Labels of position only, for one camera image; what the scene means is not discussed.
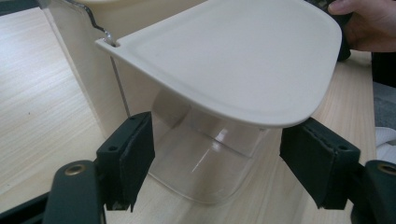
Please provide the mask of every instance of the clear plastic container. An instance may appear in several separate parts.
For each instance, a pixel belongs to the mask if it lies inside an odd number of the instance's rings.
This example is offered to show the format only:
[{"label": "clear plastic container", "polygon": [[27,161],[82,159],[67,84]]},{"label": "clear plastic container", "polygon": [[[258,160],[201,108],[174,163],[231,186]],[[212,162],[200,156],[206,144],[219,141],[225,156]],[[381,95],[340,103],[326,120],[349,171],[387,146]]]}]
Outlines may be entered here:
[{"label": "clear plastic container", "polygon": [[149,173],[199,203],[218,203],[238,190],[267,133],[207,115],[165,91],[153,117],[156,158]]}]

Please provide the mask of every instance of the screw hole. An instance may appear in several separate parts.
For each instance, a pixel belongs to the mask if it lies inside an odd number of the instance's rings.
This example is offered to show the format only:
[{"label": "screw hole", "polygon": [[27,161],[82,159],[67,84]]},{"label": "screw hole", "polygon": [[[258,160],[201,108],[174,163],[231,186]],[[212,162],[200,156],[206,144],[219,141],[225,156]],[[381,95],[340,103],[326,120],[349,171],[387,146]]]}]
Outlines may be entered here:
[{"label": "screw hole", "polygon": [[378,165],[378,169],[389,175],[396,175],[396,167],[388,164],[381,163]]},{"label": "screw hole", "polygon": [[118,149],[117,147],[110,147],[108,150],[109,151],[117,151],[117,149]]},{"label": "screw hole", "polygon": [[68,167],[65,171],[64,174],[65,175],[78,175],[82,172],[85,171],[85,165],[83,164],[77,164],[77,165],[73,165]]},{"label": "screw hole", "polygon": [[346,146],[338,146],[338,148],[340,148],[341,150],[347,150]]}]

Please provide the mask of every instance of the finger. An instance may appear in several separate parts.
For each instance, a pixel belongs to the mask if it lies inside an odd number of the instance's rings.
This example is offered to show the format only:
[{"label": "finger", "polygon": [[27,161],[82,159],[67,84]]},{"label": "finger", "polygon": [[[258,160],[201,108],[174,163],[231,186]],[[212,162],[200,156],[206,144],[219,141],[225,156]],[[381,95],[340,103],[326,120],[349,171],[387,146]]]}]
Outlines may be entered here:
[{"label": "finger", "polygon": [[349,43],[351,49],[370,52],[395,52],[396,38],[388,36],[367,36]]},{"label": "finger", "polygon": [[336,0],[329,4],[329,12],[333,15],[345,15],[353,12],[355,8],[354,0]]}]

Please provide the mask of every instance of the light wood surface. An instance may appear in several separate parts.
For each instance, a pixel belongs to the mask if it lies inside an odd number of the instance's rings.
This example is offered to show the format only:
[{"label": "light wood surface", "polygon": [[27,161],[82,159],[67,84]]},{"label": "light wood surface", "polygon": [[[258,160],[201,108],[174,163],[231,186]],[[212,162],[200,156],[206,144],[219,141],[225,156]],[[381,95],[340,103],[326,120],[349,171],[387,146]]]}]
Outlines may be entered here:
[{"label": "light wood surface", "polygon": [[[93,159],[105,140],[89,103],[38,8],[0,17],[0,212],[50,189],[64,164]],[[375,158],[370,55],[337,64],[313,116]],[[194,203],[145,180],[134,212],[107,212],[108,223],[350,223],[346,211],[318,210],[278,157],[281,130],[269,132],[235,195]]]}]

